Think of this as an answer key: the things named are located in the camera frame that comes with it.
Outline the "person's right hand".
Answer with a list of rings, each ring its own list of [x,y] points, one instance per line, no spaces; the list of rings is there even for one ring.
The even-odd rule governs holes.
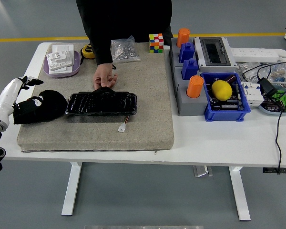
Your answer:
[[[112,63],[98,65],[94,76],[92,77],[93,87],[95,90],[99,89],[100,87],[114,87],[118,74],[112,73],[112,67]]]

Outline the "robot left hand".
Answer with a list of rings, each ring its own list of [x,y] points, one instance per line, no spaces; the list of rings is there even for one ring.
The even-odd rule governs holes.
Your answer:
[[[8,120],[9,115],[13,113],[13,105],[21,89],[27,90],[30,86],[40,84],[43,84],[42,80],[30,76],[13,79],[0,94],[0,120]]]

